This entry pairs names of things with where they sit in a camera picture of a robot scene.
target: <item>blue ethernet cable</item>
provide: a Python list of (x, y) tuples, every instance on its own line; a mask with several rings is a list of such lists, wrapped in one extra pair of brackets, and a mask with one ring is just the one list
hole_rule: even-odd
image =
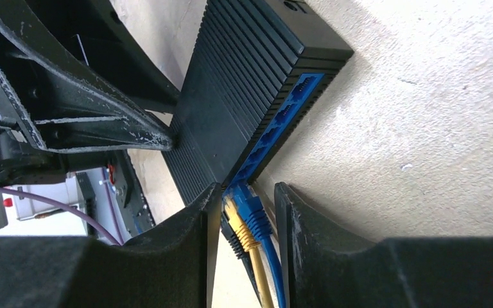
[(282, 280), (282, 268), (277, 251), (271, 242), (273, 230), (269, 224), (269, 219), (263, 209), (260, 197), (258, 197), (248, 184), (233, 185), (228, 188), (238, 212), (243, 221), (248, 225), (254, 239), (262, 243), (262, 248), (267, 255), (271, 275), (275, 289), (277, 290), (277, 300), (279, 307), (286, 307), (286, 295), (284, 294), (284, 282)]

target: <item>yellow ethernet cable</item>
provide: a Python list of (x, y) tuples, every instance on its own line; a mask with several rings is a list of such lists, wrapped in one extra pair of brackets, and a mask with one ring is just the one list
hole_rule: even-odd
[(248, 229), (247, 224), (241, 219), (241, 216), (237, 213), (237, 205), (229, 196), (224, 198), (224, 211), (229, 217), (229, 224), (243, 249), (250, 254), (252, 259), (252, 268), (254, 269), (254, 278), (258, 285), (258, 291), (260, 295), (260, 302), (262, 308), (274, 308), (273, 299), (271, 298), (271, 292), (269, 291), (269, 284), (267, 283), (267, 277), (265, 275), (265, 269), (263, 267), (262, 258), (260, 257), (260, 243), (254, 240), (252, 233)]

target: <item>yellow connector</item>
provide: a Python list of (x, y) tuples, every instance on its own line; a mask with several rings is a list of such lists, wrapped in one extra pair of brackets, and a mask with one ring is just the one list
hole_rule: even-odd
[(231, 229), (237, 234), (241, 245), (243, 245), (243, 249), (250, 254), (262, 308), (273, 308), (273, 300), (269, 291), (267, 276), (265, 275), (262, 258), (260, 257), (260, 243), (254, 240), (254, 236), (252, 236), (247, 224), (239, 216), (239, 213), (237, 213), (237, 205), (229, 196), (224, 198), (224, 211), (229, 217)]

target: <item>blue ethernet port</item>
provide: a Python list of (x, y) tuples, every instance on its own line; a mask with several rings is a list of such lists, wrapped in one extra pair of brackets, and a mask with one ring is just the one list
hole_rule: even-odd
[(258, 148), (258, 150), (256, 150), (254, 153), (252, 153), (248, 156), (248, 161), (249, 162), (257, 162), (258, 159), (261, 158), (261, 155), (263, 154), (264, 151), (265, 151), (264, 146), (261, 148)]
[(260, 138), (260, 141), (262, 142), (263, 145), (267, 145), (268, 143), (273, 141), (273, 137), (277, 134), (278, 130), (277, 127), (273, 127), (272, 129), (269, 130), (269, 132), (264, 133), (264, 135)]
[(293, 101), (302, 101), (306, 99), (305, 95), (307, 94), (306, 89), (316, 80), (315, 77), (307, 77), (305, 80), (298, 84), (292, 90), (292, 100)]
[(279, 111), (279, 113), (275, 116), (275, 122), (278, 124), (278, 125), (282, 125), (284, 124), (284, 122), (286, 122), (287, 120), (287, 116), (292, 116), (292, 115), (289, 115), (288, 112), (290, 111), (290, 109), (292, 107), (294, 107), (296, 104), (292, 104), (292, 105), (288, 105), (286, 106), (285, 109), (282, 109), (281, 111)]
[(248, 176), (248, 174), (250, 173), (250, 169), (252, 169), (252, 167), (254, 166), (254, 164), (250, 164), (250, 165), (246, 165), (245, 167), (243, 167), (239, 173), (237, 174), (237, 177), (238, 178), (246, 178)]

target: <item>black cable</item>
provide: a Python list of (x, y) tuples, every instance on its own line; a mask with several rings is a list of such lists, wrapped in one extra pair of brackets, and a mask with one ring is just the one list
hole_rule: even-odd
[(222, 212), (222, 216), (220, 218), (220, 227), (222, 229), (222, 234), (230, 244), (231, 248), (233, 249), (233, 252), (235, 253), (235, 256), (237, 256), (237, 259), (243, 261), (246, 274), (250, 279), (250, 283), (254, 288), (254, 293), (256, 293), (256, 297), (258, 297), (258, 302), (259, 302), (260, 294), (258, 293), (258, 286), (256, 285), (256, 280), (254, 278), (254, 270), (252, 269), (252, 261), (250, 260), (250, 255), (246, 253), (245, 250), (243, 249), (243, 246), (241, 245), (241, 242), (239, 242), (237, 235), (231, 229), (231, 226), (229, 225), (228, 222), (228, 217), (224, 212)]

